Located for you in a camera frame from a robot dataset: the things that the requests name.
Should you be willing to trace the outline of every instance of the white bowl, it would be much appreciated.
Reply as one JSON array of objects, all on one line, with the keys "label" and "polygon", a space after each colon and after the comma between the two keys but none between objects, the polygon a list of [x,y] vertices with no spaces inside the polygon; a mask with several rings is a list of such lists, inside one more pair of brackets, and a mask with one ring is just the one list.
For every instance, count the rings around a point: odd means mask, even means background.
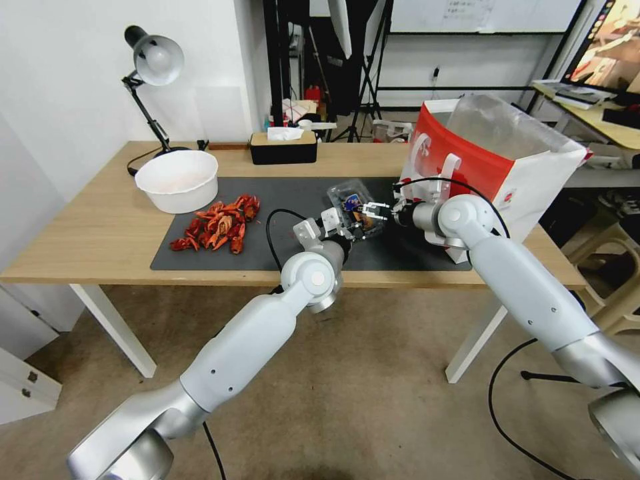
[{"label": "white bowl", "polygon": [[172,151],[144,164],[135,184],[164,212],[198,210],[218,194],[218,160],[200,150]]}]

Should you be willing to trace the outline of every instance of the chair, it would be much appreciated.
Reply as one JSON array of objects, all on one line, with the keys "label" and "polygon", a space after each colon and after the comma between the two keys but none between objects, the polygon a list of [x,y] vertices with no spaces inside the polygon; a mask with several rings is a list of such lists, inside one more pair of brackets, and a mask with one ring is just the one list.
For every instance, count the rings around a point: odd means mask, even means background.
[{"label": "chair", "polygon": [[633,260],[633,272],[622,285],[602,298],[592,286],[577,292],[585,303],[588,316],[608,335],[623,330],[640,329],[640,245],[635,240],[640,233],[640,215],[632,215],[610,226],[594,238],[584,242],[572,254],[569,261],[577,266],[594,254],[598,248],[608,243],[622,246]]}]

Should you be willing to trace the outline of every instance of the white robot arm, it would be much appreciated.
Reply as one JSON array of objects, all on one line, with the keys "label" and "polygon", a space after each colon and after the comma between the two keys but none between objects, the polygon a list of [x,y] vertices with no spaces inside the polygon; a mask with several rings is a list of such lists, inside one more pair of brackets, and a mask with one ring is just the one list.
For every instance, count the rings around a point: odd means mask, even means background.
[{"label": "white robot arm", "polygon": [[495,216],[480,197],[457,195],[404,210],[395,215],[398,223],[468,249],[473,268],[511,316],[572,377],[594,388],[629,387],[592,402],[589,414],[616,457],[640,475],[640,357],[606,337],[529,250],[492,235]]},{"label": "white robot arm", "polygon": [[307,251],[283,266],[283,292],[250,300],[200,350],[172,384],[131,396],[74,448],[67,464],[74,479],[160,480],[173,462],[165,440],[181,437],[236,396],[289,339],[296,316],[330,306],[341,283],[345,251],[320,242],[306,221]]},{"label": "white robot arm", "polygon": [[[490,233],[495,217],[481,198],[458,195],[440,205],[414,204],[400,217],[399,223],[469,249],[475,270],[489,288],[574,378],[592,387],[620,382],[630,386],[593,402],[589,410],[616,456],[640,475],[640,359],[604,336],[526,248]],[[294,232],[306,252],[286,262],[284,292],[251,300],[179,380],[134,395],[110,414],[69,455],[74,478],[164,478],[173,460],[165,440],[193,430],[238,394],[288,340],[306,306],[320,311],[333,302],[347,248],[340,241],[320,242],[311,219],[296,225]]]}]

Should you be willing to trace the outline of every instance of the desk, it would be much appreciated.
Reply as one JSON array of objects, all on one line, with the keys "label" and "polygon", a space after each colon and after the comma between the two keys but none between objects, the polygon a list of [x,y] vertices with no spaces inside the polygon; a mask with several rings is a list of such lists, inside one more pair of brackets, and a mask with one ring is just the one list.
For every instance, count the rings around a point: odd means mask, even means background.
[{"label": "desk", "polygon": [[[139,191],[125,168],[128,160],[155,146],[129,142],[44,228],[1,275],[4,282],[68,283],[116,344],[145,377],[155,363],[99,285],[279,284],[277,271],[152,271],[149,268],[173,216],[157,210]],[[396,177],[408,154],[401,144],[321,144],[316,163],[252,164],[248,150],[216,151],[220,177]],[[582,289],[584,279],[536,227],[526,246],[562,284]],[[473,271],[345,271],[345,287],[481,288]],[[447,369],[457,381],[506,310],[496,305],[479,321]]]},{"label": "desk", "polygon": [[602,112],[605,108],[619,108],[612,102],[604,102],[588,110],[582,110],[571,105],[564,105],[553,100],[553,90],[545,88],[544,84],[534,83],[533,88],[540,92],[544,98],[563,111],[563,116],[556,125],[556,129],[564,130],[570,119],[576,119],[588,129],[596,132],[600,137],[624,148],[640,150],[640,130],[615,123],[602,121]]}]

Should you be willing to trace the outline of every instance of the monitor screen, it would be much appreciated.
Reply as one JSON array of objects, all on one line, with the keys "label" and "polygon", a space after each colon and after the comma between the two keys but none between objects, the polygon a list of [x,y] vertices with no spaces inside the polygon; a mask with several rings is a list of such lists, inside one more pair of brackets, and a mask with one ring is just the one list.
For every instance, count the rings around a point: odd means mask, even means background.
[{"label": "monitor screen", "polygon": [[605,2],[563,81],[640,93],[640,0]]}]

